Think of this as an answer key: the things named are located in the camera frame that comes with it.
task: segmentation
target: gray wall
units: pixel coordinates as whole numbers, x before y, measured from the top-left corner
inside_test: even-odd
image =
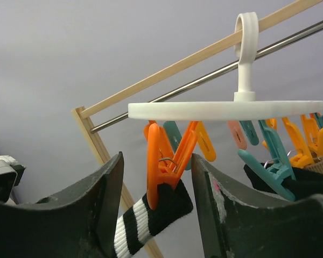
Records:
[[[241,12],[262,18],[291,2],[0,0],[0,153],[27,166],[19,199],[34,202],[98,167],[71,109],[93,105],[231,34]],[[261,33],[259,45],[322,19],[323,3]],[[234,60],[228,49],[95,115],[94,123]],[[323,32],[256,61],[253,82],[259,100],[323,100]],[[232,72],[173,101],[232,100],[236,88]],[[128,119],[100,133],[111,155],[123,151],[124,179],[135,200],[146,188],[144,125]],[[217,151],[214,165],[248,183],[226,123],[205,125]],[[183,131],[186,123],[179,126]],[[292,149],[282,126],[280,134]],[[268,159],[262,145],[249,150]],[[190,172],[183,179],[193,197]],[[165,257],[203,257],[196,211],[156,240]]]

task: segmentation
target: sock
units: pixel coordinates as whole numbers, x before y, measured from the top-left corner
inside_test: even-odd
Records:
[[[117,220],[114,241],[117,258],[132,257],[152,237],[193,210],[192,201],[181,180],[174,191],[168,184],[159,185],[158,194],[156,210],[150,209],[144,195]]]
[[[313,194],[323,194],[323,174],[295,167],[292,169],[297,180],[285,178],[281,185],[289,189],[295,195],[296,200]],[[256,190],[276,194],[248,165],[244,166],[244,171]]]

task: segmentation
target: striped sock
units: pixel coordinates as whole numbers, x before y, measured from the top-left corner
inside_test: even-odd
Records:
[[[116,224],[115,257],[129,258],[136,254],[153,236],[193,210],[192,201],[180,181],[175,191],[167,184],[158,186],[156,210],[148,206],[144,195],[122,215]]]

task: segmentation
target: wooden rod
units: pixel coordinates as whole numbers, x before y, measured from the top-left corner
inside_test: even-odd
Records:
[[[274,25],[277,25],[284,20],[287,20],[298,13],[305,11],[306,9],[322,2],[323,0],[297,0],[280,10],[262,18],[259,20],[259,31],[265,31]],[[218,42],[200,50],[196,53],[178,61],[177,63],[172,64],[169,67],[164,68],[163,70],[139,81],[132,86],[121,90],[120,92],[112,95],[109,98],[100,101],[99,103],[85,109],[80,113],[81,118],[87,118],[92,116],[95,113],[100,112],[101,110],[116,104],[146,88],[152,86],[170,76],[183,71],[184,69],[191,67],[229,47],[232,47],[242,41],[242,31],[237,31],[226,38],[219,40]]]
[[[72,115],[78,124],[80,131],[85,137],[85,140],[90,146],[92,153],[95,155],[95,158],[99,165],[104,165],[109,159],[110,155],[98,133],[90,133],[90,129],[94,126],[91,119],[88,118],[81,118],[80,113],[85,110],[83,106],[72,110]],[[134,200],[125,186],[122,184],[122,192],[121,192],[121,202],[122,208],[124,211],[128,210],[130,207],[134,205]],[[161,253],[157,243],[154,239],[151,239],[145,246],[144,246],[148,256],[150,258],[164,258],[163,254]]]

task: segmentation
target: metal rod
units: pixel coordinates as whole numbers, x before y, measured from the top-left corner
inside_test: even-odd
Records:
[[[287,37],[287,38],[284,38],[284,39],[282,39],[282,40],[280,40],[280,41],[278,41],[278,42],[276,42],[274,44],[271,44],[271,45],[269,45],[267,47],[264,47],[264,48],[260,49],[259,51],[257,51],[256,60],[260,59],[260,58],[262,58],[264,56],[267,56],[267,55],[269,55],[271,53],[274,53],[274,52],[276,52],[276,51],[278,51],[278,50],[280,50],[280,49],[282,49],[284,47],[287,47],[287,46],[289,46],[289,45],[291,45],[291,44],[293,44],[295,42],[298,42],[298,41],[300,41],[302,39],[305,39],[305,38],[307,38],[307,37],[309,37],[311,35],[314,35],[317,32],[320,32],[322,30],[323,30],[323,20],[320,21],[319,23],[316,23],[316,24],[314,24],[314,25],[312,25],[312,26],[310,26],[308,28],[305,28],[304,30],[299,31],[299,32]],[[205,75],[205,76],[203,76],[201,78],[198,78],[195,81],[192,81],[192,82],[187,83],[187,84],[185,84],[185,85],[183,85],[183,86],[181,86],[181,87],[179,87],[179,88],[177,88],[175,90],[172,90],[172,91],[170,91],[170,92],[168,92],[168,93],[166,93],[166,94],[164,94],[164,95],[162,95],[162,96],[160,96],[158,98],[155,98],[155,99],[153,99],[153,100],[151,100],[149,102],[164,102],[164,101],[167,101],[170,98],[178,96],[178,95],[180,95],[182,93],[185,93],[185,92],[187,92],[187,91],[189,91],[191,89],[194,89],[194,88],[196,88],[196,87],[198,87],[198,86],[200,86],[200,85],[202,85],[202,84],[204,84],[206,82],[209,82],[209,81],[211,81],[213,79],[216,79],[216,78],[218,78],[218,77],[220,77],[220,76],[222,76],[222,75],[224,75],[226,73],[229,73],[230,71],[233,71],[233,70],[237,69],[237,67],[238,67],[238,60],[233,62],[233,63],[230,63],[230,64],[228,64],[228,65],[226,65],[224,67],[221,67],[218,70],[215,70],[215,71],[213,71],[213,72],[211,72],[211,73],[209,73],[209,74],[207,74],[207,75]],[[100,130],[102,130],[104,128],[107,128],[107,127],[109,127],[111,125],[114,125],[114,124],[116,124],[116,123],[118,123],[120,121],[123,121],[126,118],[128,118],[128,112],[123,113],[123,114],[121,114],[121,115],[119,115],[119,116],[117,116],[115,118],[112,118],[111,120],[108,120],[108,121],[106,121],[106,122],[104,122],[104,123],[102,123],[100,125],[97,125],[97,126],[93,127],[90,131],[91,131],[91,133],[99,132]]]

